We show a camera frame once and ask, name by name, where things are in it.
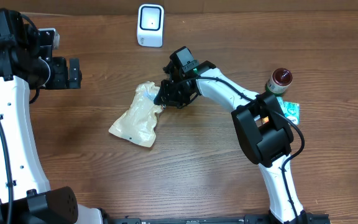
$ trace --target brown wall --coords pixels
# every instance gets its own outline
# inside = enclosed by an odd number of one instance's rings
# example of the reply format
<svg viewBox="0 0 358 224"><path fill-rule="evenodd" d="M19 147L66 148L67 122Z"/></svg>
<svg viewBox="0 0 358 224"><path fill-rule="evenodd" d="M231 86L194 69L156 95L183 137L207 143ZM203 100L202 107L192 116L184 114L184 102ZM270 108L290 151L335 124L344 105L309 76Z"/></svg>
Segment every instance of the brown wall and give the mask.
<svg viewBox="0 0 358 224"><path fill-rule="evenodd" d="M166 13L358 10L358 0L0 0L20 12L64 15L137 14L143 3L164 6Z"/></svg>

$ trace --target wire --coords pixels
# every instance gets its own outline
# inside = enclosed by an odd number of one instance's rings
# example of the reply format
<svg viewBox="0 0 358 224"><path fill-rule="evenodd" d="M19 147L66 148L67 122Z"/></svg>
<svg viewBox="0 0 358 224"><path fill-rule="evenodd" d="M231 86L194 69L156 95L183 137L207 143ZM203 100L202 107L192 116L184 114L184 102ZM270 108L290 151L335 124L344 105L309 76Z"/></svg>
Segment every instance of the wire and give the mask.
<svg viewBox="0 0 358 224"><path fill-rule="evenodd" d="M27 22L29 22L29 24L38 32L37 27L35 26L35 24L31 21L31 19L26 16L25 14L21 14L22 18L25 19Z"/></svg>
<svg viewBox="0 0 358 224"><path fill-rule="evenodd" d="M35 103L35 101L38 99L38 96L40 96L40 89L36 88L35 89L35 95L34 97L30 100L30 104Z"/></svg>
<svg viewBox="0 0 358 224"><path fill-rule="evenodd" d="M7 179L7 187L8 187L8 210L7 210L7 218L6 223L10 224L12 222L12 208L13 208L13 181L12 181L12 171L11 171L11 161L9 160L9 152L7 150L7 143L4 130L2 128L2 124L0 121L0 138L2 142L2 150L4 151L4 160L6 167L6 179Z"/></svg>
<svg viewBox="0 0 358 224"><path fill-rule="evenodd" d="M251 99L251 98L245 96L245 94L243 94L242 92L240 92L237 88L235 88L234 86L232 86L232 85L231 85L230 83L228 83L227 81L222 80L222 79L220 79L220 78L216 78L216 77L201 77L201 76L198 75L197 77L188 78L187 80L180 81L180 82L177 83L177 85L179 86L179 85L181 85L181 84L183 84L183 83L185 83L185 82L187 82L187 81L197 80L197 79L215 80L215 81L217 81L217 82L224 83L224 84L226 84L231 90L233 90L234 92L236 92L236 93L237 93L239 96L241 96L242 98L244 98L244 99L246 99L246 100L248 100L248 101L250 101L250 102L255 102L255 100L253 100L253 99ZM198 95L196 95L193 99L191 99L191 101L190 101L187 105L189 105L191 102L193 102L197 96L198 96ZM295 214L296 223L299 223L298 213L296 212L295 204L293 203L293 200L292 200L292 197L291 197L291 193L290 193L290 189L289 189L289 187L288 187L287 178L285 177L285 172L286 172L286 170L285 170L285 165L286 165L288 162L290 162L293 158L295 158L297 155L299 155L299 154L303 151L303 149L305 148L305 138L303 137L303 134L302 134L301 130L300 130L291 120L289 120L288 118L286 118L284 115L280 114L280 113L277 112L277 111L271 110L271 109L269 109L269 108L265 108L265 109L269 110L271 113L274 113L274 114L278 115L279 117L281 117L281 119L284 119L285 121L287 121L287 122L290 124L290 126L292 126L292 127L295 129L295 131L299 134L299 137L300 137L300 139L301 139L301 147L299 148L299 150L297 150L296 153L294 153L294 154L292 154L290 157L288 157L288 158L284 161L284 163L283 163L283 165L282 165L282 167L281 167L281 171L282 171L282 175L283 175L283 181L284 181L284 186L285 186L285 190L287 191L287 195L288 195L288 201L289 201L289 203L291 204L292 209L293 209L293 212L294 212L294 214Z"/></svg>

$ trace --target wooden table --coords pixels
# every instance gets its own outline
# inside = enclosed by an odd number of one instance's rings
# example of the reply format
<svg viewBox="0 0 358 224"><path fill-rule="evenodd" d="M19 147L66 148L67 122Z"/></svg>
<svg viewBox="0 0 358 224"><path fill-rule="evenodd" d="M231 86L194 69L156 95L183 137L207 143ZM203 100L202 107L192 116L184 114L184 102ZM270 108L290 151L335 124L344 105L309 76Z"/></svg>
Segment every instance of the wooden table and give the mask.
<svg viewBox="0 0 358 224"><path fill-rule="evenodd" d="M306 138L292 162L299 199L332 223L358 223L358 11L168 14L157 49L138 46L137 16L33 19L58 29L54 56L78 57L83 73L81 90L44 90L30 107L53 189L68 185L81 204L117 218L267 213L259 168L211 100L166 109L151 149L108 133L136 86L160 83L169 55L186 45L252 91L263 92L276 68L292 71L285 100L300 103Z"/></svg>

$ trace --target blue green package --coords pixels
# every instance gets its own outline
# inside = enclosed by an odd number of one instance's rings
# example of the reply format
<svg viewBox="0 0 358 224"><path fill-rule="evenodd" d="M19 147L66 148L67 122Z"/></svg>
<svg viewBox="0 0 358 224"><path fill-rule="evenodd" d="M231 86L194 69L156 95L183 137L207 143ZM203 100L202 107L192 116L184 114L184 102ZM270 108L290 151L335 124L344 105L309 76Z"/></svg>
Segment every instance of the blue green package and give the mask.
<svg viewBox="0 0 358 224"><path fill-rule="evenodd" d="M292 121L295 125L300 122L300 105L299 103L292 103L283 101L282 97L277 97L277 101L283 110L284 116Z"/></svg>

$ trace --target crumpled bag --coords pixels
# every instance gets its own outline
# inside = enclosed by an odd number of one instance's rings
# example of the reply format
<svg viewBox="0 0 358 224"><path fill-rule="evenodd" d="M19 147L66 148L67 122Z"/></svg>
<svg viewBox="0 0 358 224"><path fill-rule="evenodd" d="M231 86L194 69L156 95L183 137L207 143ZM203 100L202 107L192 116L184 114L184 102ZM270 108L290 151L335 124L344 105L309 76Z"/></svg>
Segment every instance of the crumpled bag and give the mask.
<svg viewBox="0 0 358 224"><path fill-rule="evenodd" d="M155 141L156 114L163 111L163 106L153 103L159 90L154 82L138 85L131 107L114 122L109 132L140 146L151 147Z"/></svg>

